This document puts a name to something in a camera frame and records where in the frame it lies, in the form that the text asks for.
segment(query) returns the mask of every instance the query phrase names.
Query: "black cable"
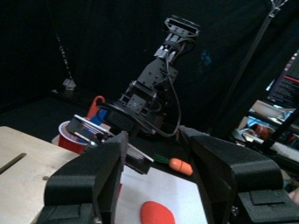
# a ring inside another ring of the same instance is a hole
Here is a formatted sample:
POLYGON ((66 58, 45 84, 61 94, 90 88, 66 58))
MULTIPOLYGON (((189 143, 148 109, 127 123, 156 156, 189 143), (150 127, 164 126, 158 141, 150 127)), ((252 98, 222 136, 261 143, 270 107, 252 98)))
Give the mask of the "black cable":
POLYGON ((158 133, 161 136, 164 137, 172 137, 178 129, 180 123, 181 123, 181 106, 180 106, 180 102, 178 102, 178 98, 177 98, 177 94, 174 92, 174 88, 173 88, 173 82, 170 80, 170 75, 169 75, 169 52, 166 54, 165 57, 165 72, 166 72, 166 79, 170 85, 170 89, 172 89, 172 94, 176 100, 176 106, 177 106, 177 123, 176 123, 176 127, 173 129, 173 132, 170 134, 164 133, 162 131, 160 131, 148 121, 145 121, 145 123, 152 127, 152 129, 156 131, 156 133, 158 133))

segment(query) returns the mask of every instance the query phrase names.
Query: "table surface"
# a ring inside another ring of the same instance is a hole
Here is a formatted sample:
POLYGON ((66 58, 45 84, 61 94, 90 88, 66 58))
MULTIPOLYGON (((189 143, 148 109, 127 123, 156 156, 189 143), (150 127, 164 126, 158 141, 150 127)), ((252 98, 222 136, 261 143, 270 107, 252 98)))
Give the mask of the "table surface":
POLYGON ((0 127, 0 223, 31 223, 42 209, 45 180, 77 154, 7 127, 0 127))
MULTIPOLYGON (((0 174, 0 223, 33 223, 42 209, 45 179, 77 154, 33 136, 0 127, 0 170, 21 153, 25 156, 0 174)), ((115 204, 115 224, 140 223, 140 206, 156 201, 172 211, 176 223, 206 223, 197 186, 150 168, 140 175, 125 167, 115 204)))

